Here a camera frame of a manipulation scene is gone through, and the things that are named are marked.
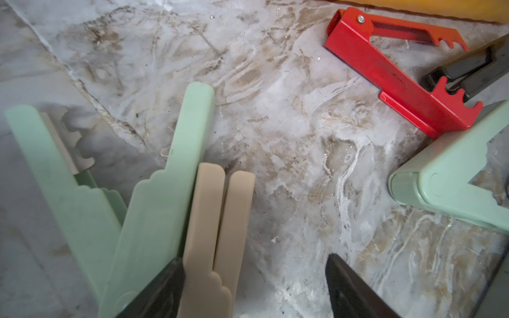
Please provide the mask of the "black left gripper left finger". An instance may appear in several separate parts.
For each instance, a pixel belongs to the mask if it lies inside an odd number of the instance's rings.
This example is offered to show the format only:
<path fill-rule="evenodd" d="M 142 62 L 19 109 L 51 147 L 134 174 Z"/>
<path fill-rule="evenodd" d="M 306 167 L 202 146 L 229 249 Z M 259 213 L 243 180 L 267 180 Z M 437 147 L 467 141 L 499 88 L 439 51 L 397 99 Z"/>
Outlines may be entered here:
<path fill-rule="evenodd" d="M 116 318 L 175 318 L 186 274 L 182 258 L 174 258 Z"/>

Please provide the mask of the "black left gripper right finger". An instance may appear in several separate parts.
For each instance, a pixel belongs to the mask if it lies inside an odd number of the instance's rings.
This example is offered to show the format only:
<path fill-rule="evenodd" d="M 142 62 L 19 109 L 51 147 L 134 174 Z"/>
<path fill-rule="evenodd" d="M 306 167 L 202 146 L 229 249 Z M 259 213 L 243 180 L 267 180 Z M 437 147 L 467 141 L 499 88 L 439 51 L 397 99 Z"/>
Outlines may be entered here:
<path fill-rule="evenodd" d="M 328 256 L 325 273 L 334 318 L 400 317 L 339 255 Z"/>

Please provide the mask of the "beige pruning pliers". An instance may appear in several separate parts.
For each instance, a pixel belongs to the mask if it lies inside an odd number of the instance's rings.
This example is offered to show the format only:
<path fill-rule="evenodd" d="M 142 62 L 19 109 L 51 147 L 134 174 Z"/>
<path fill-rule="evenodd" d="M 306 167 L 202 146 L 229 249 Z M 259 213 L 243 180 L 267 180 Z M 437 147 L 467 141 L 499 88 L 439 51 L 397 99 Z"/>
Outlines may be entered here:
<path fill-rule="evenodd" d="M 232 317 L 256 176 L 198 167 L 184 249 L 179 317 Z"/>

